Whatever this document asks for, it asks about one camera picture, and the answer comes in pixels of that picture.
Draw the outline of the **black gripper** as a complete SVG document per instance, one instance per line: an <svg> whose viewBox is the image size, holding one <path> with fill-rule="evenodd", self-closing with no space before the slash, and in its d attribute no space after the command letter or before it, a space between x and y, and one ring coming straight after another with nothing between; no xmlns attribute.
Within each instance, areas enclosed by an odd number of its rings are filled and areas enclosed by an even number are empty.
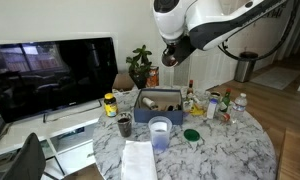
<svg viewBox="0 0 300 180"><path fill-rule="evenodd" d="M176 45L174 45L174 63L176 65L181 64L186 60L194 51L195 47L192 46L190 37L184 36Z"/></svg>

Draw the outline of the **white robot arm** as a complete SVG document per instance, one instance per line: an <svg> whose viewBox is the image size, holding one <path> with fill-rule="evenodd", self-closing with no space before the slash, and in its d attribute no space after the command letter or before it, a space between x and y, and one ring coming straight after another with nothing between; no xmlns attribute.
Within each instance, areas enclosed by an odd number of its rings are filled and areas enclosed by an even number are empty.
<svg viewBox="0 0 300 180"><path fill-rule="evenodd" d="M220 0L154 0L154 19L166 44L162 63L174 67L195 49L213 49L286 1L248 0L225 15Z"/></svg>

